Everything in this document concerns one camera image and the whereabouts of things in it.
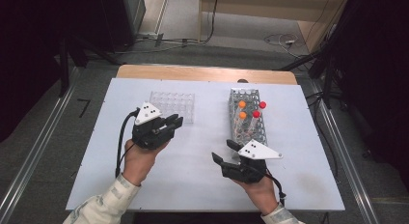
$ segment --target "human hand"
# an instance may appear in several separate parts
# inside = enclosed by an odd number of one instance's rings
[[[271,213],[278,207],[274,183],[267,177],[263,177],[257,183],[245,183],[232,180],[244,188],[250,200],[261,211],[262,215]]]
[[[125,150],[130,150],[124,157],[123,177],[136,186],[140,186],[141,182],[147,177],[148,172],[154,164],[156,156],[162,151],[169,142],[163,144],[155,150],[142,149],[133,141],[127,140]]]

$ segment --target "sleeve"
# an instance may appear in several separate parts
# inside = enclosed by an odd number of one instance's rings
[[[281,204],[270,214],[262,216],[261,218],[265,224],[305,224],[304,222],[298,221],[297,218]]]
[[[120,174],[105,193],[88,199],[73,210],[64,224],[120,223],[121,216],[140,188]]]

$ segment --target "gray floor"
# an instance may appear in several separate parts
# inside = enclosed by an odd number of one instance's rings
[[[280,47],[278,50],[263,49],[263,46],[260,45],[261,50],[254,50],[240,48],[234,42],[225,46],[193,45],[163,52],[146,52],[174,46],[174,44],[163,43],[158,48],[154,48],[154,42],[138,42],[128,53],[115,56],[128,64],[212,66],[255,70],[278,69],[294,61],[294,57],[281,51]],[[118,70],[118,66],[109,65],[106,61],[95,57],[91,58],[93,60],[87,68],[81,70],[81,76],[68,106],[51,135],[43,156],[17,203],[9,223],[61,223],[68,215],[65,206],[75,180],[75,172],[81,164],[109,82],[115,77]],[[305,94],[309,95],[313,93],[312,81],[306,76],[305,69],[303,66],[293,72],[297,75],[297,81]],[[4,195],[7,191],[8,185],[33,147],[58,99],[59,85],[57,82],[50,88],[26,115],[15,132],[0,144],[0,194]],[[91,100],[82,118],[79,118],[79,115],[85,104],[78,101],[79,98]],[[339,109],[336,100],[333,100],[333,103],[333,112],[345,144],[369,197],[375,201],[373,204],[380,223],[409,223],[409,215],[407,215],[409,205],[403,199],[400,199],[400,202],[393,200],[393,198],[408,197],[408,192],[401,183],[397,171],[389,164],[376,163],[372,158],[362,157],[366,147],[353,120],[347,112]],[[318,116],[318,122],[323,127],[326,136],[330,138],[321,116]],[[118,136],[119,133],[113,133],[113,138],[118,138]],[[323,139],[322,143],[330,165],[334,165],[328,146]],[[364,223],[342,165],[339,161],[338,164],[339,189],[346,211],[331,212],[330,223]],[[321,212],[297,211],[294,214],[306,223],[320,223],[319,220],[323,217]],[[130,223],[131,219],[132,214],[128,213],[123,217],[123,223]]]

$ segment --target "table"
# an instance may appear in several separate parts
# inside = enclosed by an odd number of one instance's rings
[[[241,78],[252,83],[235,83]],[[308,105],[291,72],[172,66],[120,67],[107,91],[67,210],[110,185],[124,117],[149,98],[151,91],[166,90],[195,93],[195,122],[177,130],[129,210],[256,211],[241,187],[223,178],[211,158],[211,152],[215,152],[232,162],[226,146],[230,138],[227,99],[231,87],[256,88],[267,103],[274,104],[272,99],[280,102],[263,115],[265,121],[271,121],[265,123],[269,146],[284,155],[282,160],[267,160],[267,166],[283,185],[286,207],[344,210]],[[207,118],[216,113],[221,114],[217,119]],[[131,128],[126,127],[124,139],[130,138]]]
[[[198,40],[202,12],[212,12],[215,0],[199,0]],[[298,20],[310,52],[315,51],[338,22],[347,0],[218,0],[216,13]]]

